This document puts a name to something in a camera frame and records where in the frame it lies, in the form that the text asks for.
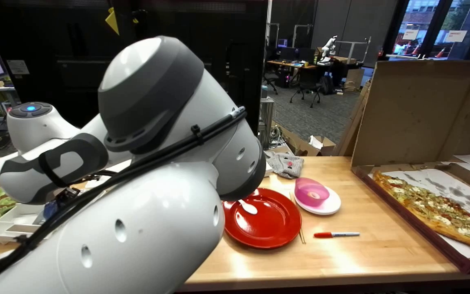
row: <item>sign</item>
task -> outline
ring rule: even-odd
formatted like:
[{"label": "sign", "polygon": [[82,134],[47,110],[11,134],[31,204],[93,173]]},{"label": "sign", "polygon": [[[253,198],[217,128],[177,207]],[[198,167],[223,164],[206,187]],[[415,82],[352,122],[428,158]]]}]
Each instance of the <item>sign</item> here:
[{"label": "sign", "polygon": [[30,74],[24,60],[7,60],[8,69],[12,74]]},{"label": "sign", "polygon": [[447,43],[463,42],[467,31],[449,31],[446,37]]},{"label": "sign", "polygon": [[415,40],[419,30],[405,30],[402,39],[403,40]]}]

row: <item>red marker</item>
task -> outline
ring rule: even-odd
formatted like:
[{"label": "red marker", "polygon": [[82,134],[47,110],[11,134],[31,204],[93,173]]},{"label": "red marker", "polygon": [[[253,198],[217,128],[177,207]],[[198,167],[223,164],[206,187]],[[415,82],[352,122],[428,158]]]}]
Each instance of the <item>red marker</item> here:
[{"label": "red marker", "polygon": [[322,232],[315,233],[313,237],[315,238],[333,238],[333,237],[345,237],[345,236],[360,236],[359,232]]}]

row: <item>red plate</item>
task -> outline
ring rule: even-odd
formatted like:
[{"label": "red plate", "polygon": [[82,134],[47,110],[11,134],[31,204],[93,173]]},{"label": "red plate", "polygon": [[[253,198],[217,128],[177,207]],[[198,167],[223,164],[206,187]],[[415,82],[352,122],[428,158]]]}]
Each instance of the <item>red plate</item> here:
[{"label": "red plate", "polygon": [[272,249],[291,242],[300,232],[302,218],[297,207],[284,195],[257,188],[244,199],[257,208],[248,214],[238,202],[224,201],[226,233],[248,246]]}]

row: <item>office chair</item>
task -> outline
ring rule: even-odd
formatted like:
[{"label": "office chair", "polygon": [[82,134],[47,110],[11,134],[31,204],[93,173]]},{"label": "office chair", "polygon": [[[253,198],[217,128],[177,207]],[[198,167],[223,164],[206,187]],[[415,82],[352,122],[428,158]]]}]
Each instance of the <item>office chair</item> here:
[{"label": "office chair", "polygon": [[271,47],[266,48],[266,60],[264,62],[264,70],[262,73],[262,78],[265,80],[266,86],[271,85],[273,90],[275,91],[275,94],[278,95],[275,85],[272,84],[272,82],[279,79],[278,75],[275,73],[276,67],[274,65],[267,63],[267,61],[270,59],[273,52],[274,52],[274,48],[271,48]]},{"label": "office chair", "polygon": [[[321,87],[321,84],[319,83],[319,78],[317,74],[317,69],[300,69],[299,73],[299,88],[300,92],[302,92],[302,100],[304,100],[304,91],[305,90],[310,90],[316,92],[316,94],[313,96],[313,101],[311,102],[310,108],[313,108],[313,103],[315,102],[315,98],[319,97],[319,100],[317,103],[320,103],[320,94],[319,94],[319,89]],[[293,97],[298,93],[298,91],[295,91],[293,93],[293,96],[291,99],[289,99],[290,103],[293,103]]]}]

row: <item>white spoon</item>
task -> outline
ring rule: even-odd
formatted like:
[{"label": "white spoon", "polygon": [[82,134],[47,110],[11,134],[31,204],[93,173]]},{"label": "white spoon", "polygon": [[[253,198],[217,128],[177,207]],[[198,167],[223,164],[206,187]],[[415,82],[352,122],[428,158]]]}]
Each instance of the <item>white spoon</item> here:
[{"label": "white spoon", "polygon": [[248,214],[257,214],[257,208],[253,205],[244,202],[242,199],[239,200],[240,205],[242,205],[242,209],[244,209]]}]

